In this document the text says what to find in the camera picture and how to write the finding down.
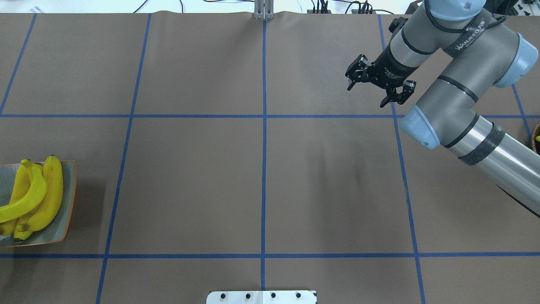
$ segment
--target vertical blue line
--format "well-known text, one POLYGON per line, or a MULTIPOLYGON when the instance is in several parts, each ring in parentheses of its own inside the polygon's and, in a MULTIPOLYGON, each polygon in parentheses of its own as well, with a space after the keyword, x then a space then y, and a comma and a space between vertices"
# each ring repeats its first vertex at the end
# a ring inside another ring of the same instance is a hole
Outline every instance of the vertical blue line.
POLYGON ((517 106, 519 108, 519 112, 521 113, 521 118, 523 119, 523 123, 525 124, 525 129, 527 130, 527 134, 529 135, 529 138, 532 136, 531 129, 529 128, 529 124, 527 123, 527 119, 525 118, 525 111, 523 110, 523 106, 521 105, 521 100, 519 99, 519 94, 517 93, 516 86, 512 85, 512 90, 514 91, 514 96, 516 96, 517 106))
POLYGON ((266 254, 266 21, 262 23, 262 193, 261 193, 261 290, 266 289, 265 254, 266 254))
MULTIPOLYGON (((378 15, 379 18, 379 31, 381 33, 381 44, 382 49, 385 49, 385 42, 384 42, 384 34, 383 34, 383 28, 382 28, 382 19, 381 15, 378 15)), ((409 225, 410 225, 410 234, 411 238, 413 240, 413 250, 414 250, 414 260, 416 263, 416 276, 418 278, 418 288, 420 289, 420 300, 422 301, 422 304, 426 304, 426 296, 424 293, 424 283, 422 279, 422 269, 420 267, 420 257, 418 255, 418 245, 416 242, 416 231, 414 228, 414 218, 413 218, 413 208, 410 203, 410 195, 409 195, 409 184, 407 182, 407 172, 405 170, 405 161, 403 158, 403 149, 401 146, 401 138, 400 138, 400 132, 399 132, 399 126, 397 125, 397 113, 396 113, 396 107, 395 104, 391 104, 392 107, 392 116, 394 118, 394 130, 396 133, 396 140, 397 140, 397 151, 400 156, 400 166, 401 166, 401 176, 403 178, 403 185, 405 186, 405 195, 407 198, 407 208, 409 213, 409 225)))
POLYGON ((32 22, 30 23, 30 28, 28 28, 28 33, 26 33, 26 38, 24 39, 23 47, 21 48, 21 52, 19 53, 19 57, 17 58, 17 63, 15 63, 15 67, 13 68, 13 73, 11 73, 11 78, 9 79, 8 87, 5 90, 4 99, 2 100, 2 105, 0 105, 0 114, 2 114, 2 112, 4 111, 5 103, 8 101, 9 91, 11 90, 11 86, 13 85, 13 81, 15 80, 17 69, 19 68, 21 59, 23 58, 24 50, 26 49, 26 45, 28 44, 28 39, 30 39, 30 34, 32 33, 33 25, 36 22, 36 18, 37 18, 37 14, 34 14, 34 17, 32 18, 32 22))
POLYGON ((116 209, 118 207, 118 197, 120 196, 120 185, 122 184, 122 178, 124 175, 124 166, 126 163, 126 156, 127 156, 127 147, 129 146, 130 142, 130 135, 131 135, 131 127, 133 125, 133 115, 135 112, 135 105, 137 102, 137 93, 139 90, 139 82, 140 82, 140 75, 143 71, 143 63, 144 63, 144 54, 146 53, 146 42, 148 41, 148 32, 150 30, 150 20, 152 19, 152 14, 148 14, 148 20, 146 21, 146 31, 144 33, 144 41, 143 41, 143 49, 141 51, 140 55, 140 61, 139 61, 139 70, 137 72, 137 80, 135 82, 135 89, 133 92, 133 101, 131 103, 131 114, 130 114, 130 120, 127 124, 127 132, 126 132, 126 140, 124 142, 124 151, 122 152, 122 161, 120 163, 120 173, 118 174, 118 182, 116 184, 116 193, 114 195, 114 203, 112 205, 112 212, 111 212, 111 221, 109 222, 109 232, 107 234, 107 243, 105 245, 105 255, 103 257, 103 265, 102 265, 102 272, 101 276, 99 277, 99 285, 98 285, 98 292, 96 296, 96 304, 99 304, 101 302, 101 294, 103 291, 103 282, 105 280, 105 272, 107 270, 107 261, 109 259, 109 249, 111 248, 111 239, 112 239, 112 231, 114 228, 114 220, 116 218, 116 209))

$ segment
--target bunch of bananas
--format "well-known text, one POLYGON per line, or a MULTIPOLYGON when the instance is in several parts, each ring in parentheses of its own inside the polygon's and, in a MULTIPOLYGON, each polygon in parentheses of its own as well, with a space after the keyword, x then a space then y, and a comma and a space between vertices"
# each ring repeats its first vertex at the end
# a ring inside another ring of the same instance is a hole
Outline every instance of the bunch of bananas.
POLYGON ((0 235, 26 240, 55 218, 64 192, 62 164, 55 155, 44 166, 22 160, 9 204, 0 207, 0 235))

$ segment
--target metal clamp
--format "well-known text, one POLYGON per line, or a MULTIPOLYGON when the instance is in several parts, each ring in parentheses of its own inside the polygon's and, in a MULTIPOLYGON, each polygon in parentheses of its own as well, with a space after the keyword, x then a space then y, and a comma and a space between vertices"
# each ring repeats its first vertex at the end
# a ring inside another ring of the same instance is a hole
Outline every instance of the metal clamp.
POLYGON ((274 0, 255 0, 255 13, 253 16, 258 20, 274 19, 274 0))

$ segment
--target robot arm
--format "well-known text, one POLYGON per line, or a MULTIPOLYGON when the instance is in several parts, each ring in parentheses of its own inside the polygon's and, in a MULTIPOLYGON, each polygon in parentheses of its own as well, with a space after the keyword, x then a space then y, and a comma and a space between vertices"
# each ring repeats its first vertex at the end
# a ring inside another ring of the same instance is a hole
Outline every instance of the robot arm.
POLYGON ((414 92, 407 80, 437 49, 453 60, 413 106, 401 129, 428 149, 442 145, 490 177, 540 217, 540 155, 473 111, 492 86, 517 82, 538 51, 503 18, 483 9, 485 0, 425 0, 410 19, 395 19, 389 45, 370 63, 360 55, 347 69, 349 90, 357 82, 383 88, 381 102, 402 104, 414 92))

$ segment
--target white bracket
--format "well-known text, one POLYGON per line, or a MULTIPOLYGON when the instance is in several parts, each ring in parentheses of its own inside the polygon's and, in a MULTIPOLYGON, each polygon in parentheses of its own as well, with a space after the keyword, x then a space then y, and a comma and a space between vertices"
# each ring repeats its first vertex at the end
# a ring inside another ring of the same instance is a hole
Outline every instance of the white bracket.
POLYGON ((274 19, 274 0, 255 0, 255 19, 272 20, 274 19))
POLYGON ((310 290, 268 290, 211 292, 206 304, 317 304, 317 292, 310 290))

